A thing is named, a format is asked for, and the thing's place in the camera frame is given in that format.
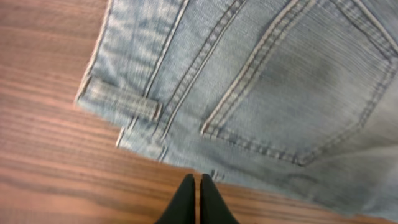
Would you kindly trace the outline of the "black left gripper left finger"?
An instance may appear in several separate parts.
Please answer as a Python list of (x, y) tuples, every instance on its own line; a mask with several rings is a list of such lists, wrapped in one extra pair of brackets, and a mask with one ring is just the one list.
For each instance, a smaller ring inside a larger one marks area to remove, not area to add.
[(195, 179), (187, 174), (155, 224), (195, 224)]

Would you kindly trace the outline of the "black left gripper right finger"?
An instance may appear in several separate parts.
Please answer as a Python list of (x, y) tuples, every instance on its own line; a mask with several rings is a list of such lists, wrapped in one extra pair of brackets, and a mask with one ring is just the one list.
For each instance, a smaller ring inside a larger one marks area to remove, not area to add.
[(200, 223), (238, 224), (212, 178), (203, 174), (200, 183)]

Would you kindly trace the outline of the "light blue denim shorts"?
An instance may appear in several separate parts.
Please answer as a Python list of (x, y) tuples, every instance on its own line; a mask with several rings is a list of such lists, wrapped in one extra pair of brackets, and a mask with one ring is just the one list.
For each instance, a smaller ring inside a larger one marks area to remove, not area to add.
[(397, 2), (111, 0), (76, 95), (117, 145), (397, 220)]

